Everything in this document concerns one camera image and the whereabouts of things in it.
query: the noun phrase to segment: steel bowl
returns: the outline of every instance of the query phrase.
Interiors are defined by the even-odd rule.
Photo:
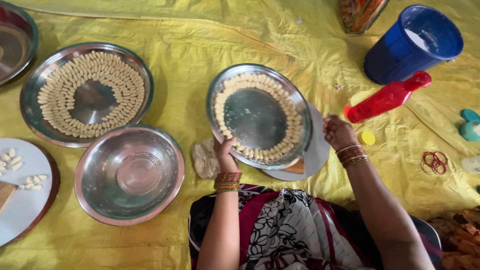
[[[0,1],[0,85],[15,77],[33,59],[38,29],[21,7]]]
[[[249,63],[237,64],[224,69],[213,79],[207,93],[206,111],[215,138],[220,143],[225,139],[215,119],[215,95],[223,90],[222,82],[224,80],[241,73],[265,74],[275,79],[285,91],[290,93],[289,97],[297,106],[303,122],[299,143],[295,144],[295,147],[279,160],[254,160],[234,148],[230,153],[238,160],[259,169],[280,170],[291,166],[305,154],[305,150],[310,144],[312,117],[307,102],[297,87],[285,76],[269,67]],[[256,88],[242,89],[229,96],[225,102],[225,123],[232,131],[232,135],[250,149],[272,148],[282,141],[287,129],[286,117],[280,104],[271,95]]]
[[[92,218],[128,226],[153,218],[175,198],[185,163],[177,142],[165,131],[130,124],[92,143],[78,162],[74,189]]]
[[[47,75],[68,60],[72,60],[80,54],[89,53],[93,49],[118,55],[144,79],[144,103],[137,115],[129,123],[138,123],[150,107],[154,91],[152,73],[138,55],[122,46],[105,42],[86,42],[71,45],[58,50],[43,61],[32,73],[20,93],[20,111],[22,116],[28,127],[40,138],[66,147],[87,147],[95,141],[95,137],[75,138],[54,129],[48,121],[43,119],[42,110],[37,101],[38,92],[44,85]],[[73,98],[75,99],[75,109],[70,110],[70,115],[72,118],[88,124],[103,122],[101,118],[107,116],[119,105],[113,97],[111,88],[94,80],[87,80],[82,84],[75,92]]]

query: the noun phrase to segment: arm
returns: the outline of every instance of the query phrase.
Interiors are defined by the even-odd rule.
[[[221,172],[239,172],[228,153],[235,138],[226,140],[217,152]],[[238,269],[240,261],[240,226],[238,192],[217,193],[212,217],[207,226],[200,253],[198,270]]]
[[[336,151],[358,143],[352,126],[336,116],[324,119],[325,139]],[[410,216],[383,184],[370,162],[347,167],[360,213],[386,270],[429,269],[433,264]]]

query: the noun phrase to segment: yellow plastic sheet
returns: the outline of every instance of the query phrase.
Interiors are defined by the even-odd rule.
[[[321,113],[340,113],[380,87],[362,71],[368,49],[414,0],[392,0],[363,35],[344,34],[335,0],[14,0],[38,25],[34,66],[68,45],[87,41],[119,44],[136,52],[155,81],[152,106],[142,123],[170,133],[186,158],[185,180],[171,205],[150,221],[113,227],[90,218],[73,191],[73,173],[84,149],[58,147],[36,137],[19,110],[28,78],[0,86],[0,136],[37,143],[56,159],[61,173],[58,197],[45,218],[19,242],[0,248],[0,269],[189,269],[190,205],[213,192],[191,162],[191,146],[212,136],[205,113],[211,80],[224,68],[244,62],[267,65],[289,78]],[[376,143],[366,151],[385,184],[410,214],[423,219],[480,203],[479,175],[461,169],[462,158],[480,154],[479,142],[457,131],[464,108],[480,112],[480,5],[475,0],[425,0],[445,13],[463,34],[465,49],[455,62],[429,70],[433,83],[402,107],[363,124]],[[340,83],[343,90],[336,90]],[[424,151],[442,151],[455,173],[426,175]],[[280,190],[298,188],[345,205],[353,193],[334,152],[309,179],[287,183],[240,165],[243,182]]]

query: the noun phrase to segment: white plate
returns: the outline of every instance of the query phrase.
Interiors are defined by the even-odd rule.
[[[26,184],[26,178],[29,176],[44,174],[47,179],[40,182],[42,185],[40,190],[17,189],[15,191],[0,214],[0,246],[33,228],[30,225],[35,219],[45,214],[40,215],[52,190],[52,168],[45,154],[33,144],[23,140],[0,138],[0,154],[7,153],[10,148],[15,149],[15,156],[22,157],[20,162],[23,162],[23,165],[13,171],[12,165],[6,161],[7,170],[0,171],[2,173],[0,180],[20,185]]]
[[[303,174],[282,170],[263,170],[266,174],[283,181],[298,181],[316,174],[324,166],[330,153],[330,145],[325,141],[323,133],[324,117],[313,104],[310,102],[307,104],[312,114],[313,134],[310,146],[303,156],[305,158]]]

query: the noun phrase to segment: woman's left hand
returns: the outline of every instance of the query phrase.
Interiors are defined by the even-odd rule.
[[[215,140],[214,149],[216,152],[216,158],[218,159],[218,164],[220,165],[220,172],[240,172],[238,164],[235,162],[232,155],[230,155],[230,150],[232,149],[233,144],[237,141],[237,138],[233,137],[229,140],[223,141],[220,143]]]

